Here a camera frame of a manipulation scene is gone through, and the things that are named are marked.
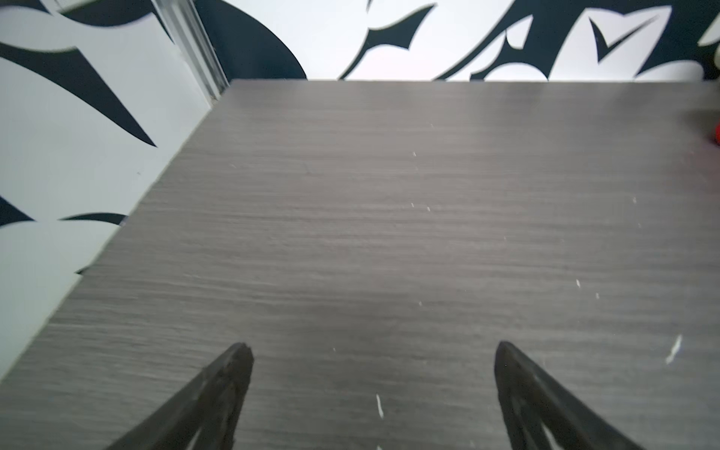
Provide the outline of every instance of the dark wall shape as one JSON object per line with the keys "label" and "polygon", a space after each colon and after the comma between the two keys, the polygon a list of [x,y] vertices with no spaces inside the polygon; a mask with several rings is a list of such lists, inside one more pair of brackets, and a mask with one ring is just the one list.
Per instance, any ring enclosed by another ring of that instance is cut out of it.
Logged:
{"label": "dark wall shape", "polygon": [[0,0],[0,8],[3,6],[24,6],[38,11],[48,12],[40,0]]}
{"label": "dark wall shape", "polygon": [[34,222],[23,211],[18,210],[12,203],[0,197],[0,227],[16,222]]}
{"label": "dark wall shape", "polygon": [[[698,40],[720,11],[720,2],[689,0],[516,0],[492,32],[461,61],[440,75],[444,80],[465,67],[480,54],[501,32],[520,19],[533,15],[533,24],[522,50],[514,50],[507,43],[498,59],[471,79],[482,79],[492,69],[505,63],[527,63],[537,67],[545,76],[560,52],[562,43],[585,8],[609,9],[628,14],[654,6],[672,6],[672,14],[660,40],[640,70],[646,71],[674,60],[695,60],[703,66],[706,79],[720,75],[714,62],[715,46],[698,47]],[[598,56],[604,38],[598,44]]]}
{"label": "dark wall shape", "polygon": [[65,11],[63,16],[93,27],[116,27],[154,12],[150,0],[96,0]]}
{"label": "dark wall shape", "polygon": [[307,78],[285,44],[253,17],[222,0],[197,0],[195,8],[228,80]]}
{"label": "dark wall shape", "polygon": [[0,43],[0,58],[10,60],[47,78],[97,109],[137,139],[155,146],[79,50],[44,53]]}
{"label": "dark wall shape", "polygon": [[117,214],[115,212],[91,212],[89,214],[65,217],[60,220],[94,220],[96,222],[107,222],[115,225],[120,225],[122,224],[122,221],[126,218],[126,215]]}
{"label": "dark wall shape", "polygon": [[378,45],[394,45],[395,47],[409,49],[410,43],[415,37],[415,32],[418,31],[418,27],[421,23],[423,23],[425,16],[427,16],[430,10],[434,7],[435,4],[425,6],[424,8],[407,15],[389,27],[369,28],[362,48],[355,59],[353,59],[353,62],[350,63],[347,70],[340,75],[340,79],[345,79],[345,77],[347,77],[347,75],[349,75],[350,72],[352,72],[353,69],[360,64],[360,61],[363,56],[365,56],[365,53],[373,47],[377,47]]}

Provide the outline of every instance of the gray wooden table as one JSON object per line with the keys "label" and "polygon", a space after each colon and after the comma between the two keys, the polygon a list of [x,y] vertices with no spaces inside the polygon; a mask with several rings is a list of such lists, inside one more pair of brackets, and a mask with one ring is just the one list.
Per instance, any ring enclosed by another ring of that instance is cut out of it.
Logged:
{"label": "gray wooden table", "polygon": [[719,102],[235,82],[0,385],[0,448],[100,449],[245,341],[238,448],[508,449],[501,339],[648,448],[720,448]]}

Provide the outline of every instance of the wall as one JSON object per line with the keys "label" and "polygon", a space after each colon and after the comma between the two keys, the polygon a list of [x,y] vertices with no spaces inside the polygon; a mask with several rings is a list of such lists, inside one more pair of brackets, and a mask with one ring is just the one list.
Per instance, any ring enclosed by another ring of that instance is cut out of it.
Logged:
{"label": "wall", "polygon": [[228,78],[698,81],[719,0],[197,0]]}
{"label": "wall", "polygon": [[63,4],[0,0],[0,377],[210,109],[150,0]]}

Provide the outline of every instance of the table surface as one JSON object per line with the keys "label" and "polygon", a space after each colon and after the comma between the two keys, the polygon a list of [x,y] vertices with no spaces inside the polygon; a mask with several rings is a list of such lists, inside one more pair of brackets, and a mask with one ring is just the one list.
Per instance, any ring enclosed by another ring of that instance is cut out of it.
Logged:
{"label": "table surface", "polygon": [[509,449],[505,339],[647,448],[720,448],[719,101],[236,81],[0,385],[0,447],[99,449],[244,341],[238,448]]}

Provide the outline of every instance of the white debris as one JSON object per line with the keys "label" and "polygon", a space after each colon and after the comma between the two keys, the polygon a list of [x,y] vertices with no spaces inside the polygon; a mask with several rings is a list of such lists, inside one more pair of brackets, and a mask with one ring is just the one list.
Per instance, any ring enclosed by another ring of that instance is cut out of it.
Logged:
{"label": "white debris", "polygon": [[675,355],[678,354],[680,351],[680,345],[683,343],[683,335],[678,334],[678,337],[675,339],[675,343],[672,345],[672,348],[670,349],[670,354],[667,355],[667,358],[665,358],[665,363],[670,364],[675,360]]}
{"label": "white debris", "polygon": [[375,398],[377,398],[377,413],[380,414],[381,419],[384,419],[385,414],[382,412],[382,403],[380,403],[380,396],[378,394],[375,394]]}

